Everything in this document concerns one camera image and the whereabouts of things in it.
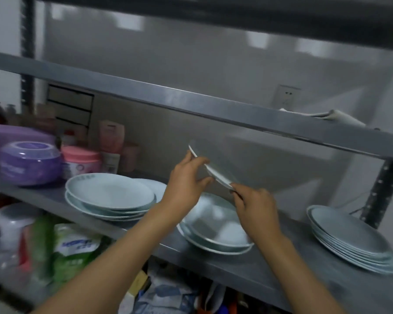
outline stacked bowl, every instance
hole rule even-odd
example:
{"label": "stacked bowl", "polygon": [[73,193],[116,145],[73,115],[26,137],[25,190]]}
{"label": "stacked bowl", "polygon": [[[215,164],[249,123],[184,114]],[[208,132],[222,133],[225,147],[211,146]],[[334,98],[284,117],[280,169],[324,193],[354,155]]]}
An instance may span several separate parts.
{"label": "stacked bowl", "polygon": [[158,203],[166,184],[151,179],[108,173],[77,175],[66,183],[69,205],[103,220],[125,222],[141,219]]}
{"label": "stacked bowl", "polygon": [[374,228],[327,206],[310,206],[307,216],[317,240],[340,258],[369,271],[393,273],[393,250]]}
{"label": "stacked bowl", "polygon": [[243,254],[253,246],[241,227],[236,208],[210,193],[201,195],[177,228],[188,242],[212,253]]}

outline pink lid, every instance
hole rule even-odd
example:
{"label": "pink lid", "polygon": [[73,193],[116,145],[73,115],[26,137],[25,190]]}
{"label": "pink lid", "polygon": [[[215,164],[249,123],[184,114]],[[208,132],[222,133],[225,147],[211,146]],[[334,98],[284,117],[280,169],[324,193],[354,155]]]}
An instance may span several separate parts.
{"label": "pink lid", "polygon": [[73,163],[89,163],[100,161],[100,153],[82,147],[66,146],[61,148],[64,161]]}

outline wall socket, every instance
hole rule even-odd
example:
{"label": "wall socket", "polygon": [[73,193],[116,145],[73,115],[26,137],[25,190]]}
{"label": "wall socket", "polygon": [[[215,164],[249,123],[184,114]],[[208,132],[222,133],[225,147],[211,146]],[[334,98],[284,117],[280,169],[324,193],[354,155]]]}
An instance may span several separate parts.
{"label": "wall socket", "polygon": [[271,107],[274,109],[284,108],[285,110],[293,111],[294,102],[297,100],[300,92],[301,89],[299,88],[278,85]]}

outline pink jar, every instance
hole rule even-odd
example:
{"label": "pink jar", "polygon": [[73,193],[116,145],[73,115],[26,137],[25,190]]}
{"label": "pink jar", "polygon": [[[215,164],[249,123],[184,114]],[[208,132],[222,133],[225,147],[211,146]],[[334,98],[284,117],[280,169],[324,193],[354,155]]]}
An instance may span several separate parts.
{"label": "pink jar", "polygon": [[98,173],[102,166],[100,153],[82,147],[67,146],[61,148],[63,154],[63,178]]}

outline hand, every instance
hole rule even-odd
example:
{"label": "hand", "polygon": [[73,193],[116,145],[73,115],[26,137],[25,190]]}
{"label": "hand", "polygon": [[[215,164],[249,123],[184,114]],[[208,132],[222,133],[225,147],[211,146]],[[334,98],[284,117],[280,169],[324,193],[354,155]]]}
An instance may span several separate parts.
{"label": "hand", "polygon": [[197,180],[199,167],[208,163],[210,161],[206,157],[194,158],[188,150],[185,158],[173,169],[160,203],[172,209],[174,217],[178,218],[177,222],[189,213],[197,204],[205,187],[214,181],[212,177]]}
{"label": "hand", "polygon": [[236,183],[231,186],[236,190],[233,197],[240,223],[253,242],[267,247],[280,242],[284,236],[274,197],[263,188],[254,190]]}

